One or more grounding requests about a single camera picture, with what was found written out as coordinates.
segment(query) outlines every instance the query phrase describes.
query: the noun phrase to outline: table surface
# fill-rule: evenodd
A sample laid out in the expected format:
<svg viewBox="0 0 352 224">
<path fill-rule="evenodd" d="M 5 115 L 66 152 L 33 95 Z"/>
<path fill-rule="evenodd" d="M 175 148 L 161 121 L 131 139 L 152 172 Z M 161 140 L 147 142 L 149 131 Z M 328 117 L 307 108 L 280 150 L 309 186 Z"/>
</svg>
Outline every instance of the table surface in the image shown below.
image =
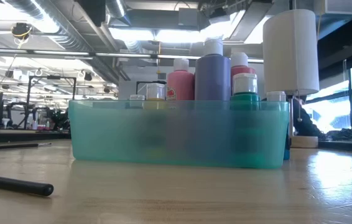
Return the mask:
<svg viewBox="0 0 352 224">
<path fill-rule="evenodd" d="M 74 161 L 70 141 L 0 150 L 0 223 L 352 223 L 352 152 L 293 149 L 280 170 Z"/>
</svg>

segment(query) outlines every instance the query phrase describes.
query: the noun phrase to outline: white bottle cap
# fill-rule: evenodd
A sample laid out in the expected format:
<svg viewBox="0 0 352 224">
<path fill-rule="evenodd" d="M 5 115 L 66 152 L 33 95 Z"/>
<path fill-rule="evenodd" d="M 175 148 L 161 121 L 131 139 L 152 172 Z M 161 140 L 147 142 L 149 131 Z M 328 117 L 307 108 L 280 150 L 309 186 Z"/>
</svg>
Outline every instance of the white bottle cap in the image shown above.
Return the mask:
<svg viewBox="0 0 352 224">
<path fill-rule="evenodd" d="M 174 71 L 177 70 L 188 71 L 188 59 L 176 58 L 174 60 Z"/>
<path fill-rule="evenodd" d="M 268 101 L 281 101 L 285 102 L 287 100 L 287 95 L 283 91 L 272 91 L 266 94 Z"/>
<path fill-rule="evenodd" d="M 209 39 L 204 44 L 204 55 L 218 54 L 223 56 L 223 41 L 221 39 Z"/>
<path fill-rule="evenodd" d="M 129 97 L 129 100 L 146 100 L 146 96 L 144 95 L 138 95 L 138 94 L 132 94 Z"/>
<path fill-rule="evenodd" d="M 233 76 L 233 95 L 236 93 L 257 93 L 257 76 L 239 73 Z"/>
<path fill-rule="evenodd" d="M 165 85 L 160 83 L 147 84 L 147 100 L 165 100 Z"/>
<path fill-rule="evenodd" d="M 231 68 L 234 66 L 248 66 L 248 56 L 244 52 L 231 54 Z"/>
</svg>

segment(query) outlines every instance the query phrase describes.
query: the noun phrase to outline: purple paint bottle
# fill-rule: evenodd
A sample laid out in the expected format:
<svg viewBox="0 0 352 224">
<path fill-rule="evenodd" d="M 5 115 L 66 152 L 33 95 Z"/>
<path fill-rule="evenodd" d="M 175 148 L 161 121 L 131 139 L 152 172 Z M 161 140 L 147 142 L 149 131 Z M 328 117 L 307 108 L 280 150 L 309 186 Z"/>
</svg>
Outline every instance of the purple paint bottle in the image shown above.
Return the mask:
<svg viewBox="0 0 352 224">
<path fill-rule="evenodd" d="M 230 59 L 220 39 L 205 41 L 205 56 L 195 64 L 195 100 L 230 100 Z"/>
</svg>

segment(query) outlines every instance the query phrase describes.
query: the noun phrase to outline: bottle label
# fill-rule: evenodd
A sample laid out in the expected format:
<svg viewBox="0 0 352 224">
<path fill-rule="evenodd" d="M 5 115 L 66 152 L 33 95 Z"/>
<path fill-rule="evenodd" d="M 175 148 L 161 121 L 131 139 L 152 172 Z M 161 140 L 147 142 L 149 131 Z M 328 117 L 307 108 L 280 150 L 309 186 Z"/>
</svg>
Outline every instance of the bottle label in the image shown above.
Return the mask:
<svg viewBox="0 0 352 224">
<path fill-rule="evenodd" d="M 166 92 L 166 99 L 167 100 L 177 100 L 176 90 L 174 88 L 168 87 L 168 91 Z"/>
</svg>

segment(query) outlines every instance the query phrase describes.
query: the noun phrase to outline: black paintbrush handle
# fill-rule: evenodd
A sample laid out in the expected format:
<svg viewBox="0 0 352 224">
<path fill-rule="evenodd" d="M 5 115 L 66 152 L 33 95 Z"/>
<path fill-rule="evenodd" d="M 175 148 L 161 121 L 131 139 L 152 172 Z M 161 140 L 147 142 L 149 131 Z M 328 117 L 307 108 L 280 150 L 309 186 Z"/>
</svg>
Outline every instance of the black paintbrush handle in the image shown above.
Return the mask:
<svg viewBox="0 0 352 224">
<path fill-rule="evenodd" d="M 52 184 L 43 184 L 0 177 L 0 189 L 36 194 L 41 196 L 49 196 L 53 193 L 54 187 Z"/>
</svg>

